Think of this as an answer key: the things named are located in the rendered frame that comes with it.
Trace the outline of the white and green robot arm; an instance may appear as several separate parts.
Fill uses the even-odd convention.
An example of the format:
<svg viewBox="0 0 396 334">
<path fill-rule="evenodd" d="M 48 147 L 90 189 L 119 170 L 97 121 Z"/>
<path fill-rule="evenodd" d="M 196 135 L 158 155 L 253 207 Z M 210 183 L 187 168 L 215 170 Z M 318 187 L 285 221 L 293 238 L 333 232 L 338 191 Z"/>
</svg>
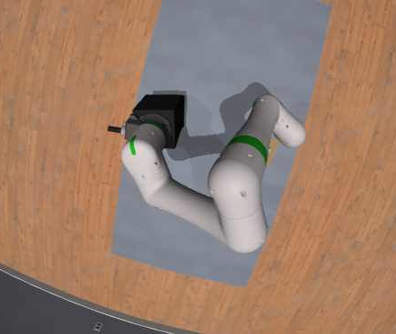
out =
<svg viewBox="0 0 396 334">
<path fill-rule="evenodd" d="M 207 178 L 212 197 L 172 178 L 163 156 L 172 135 L 165 116 L 151 112 L 139 118 L 131 113 L 123 124 L 108 126 L 108 131 L 127 139 L 121 159 L 148 205 L 191 222 L 233 251 L 248 253 L 263 244 L 268 224 L 260 185 L 271 135 L 288 148 L 302 145 L 306 138 L 304 124 L 275 96 L 263 94 L 253 102 L 247 122 L 212 166 Z"/>
</svg>

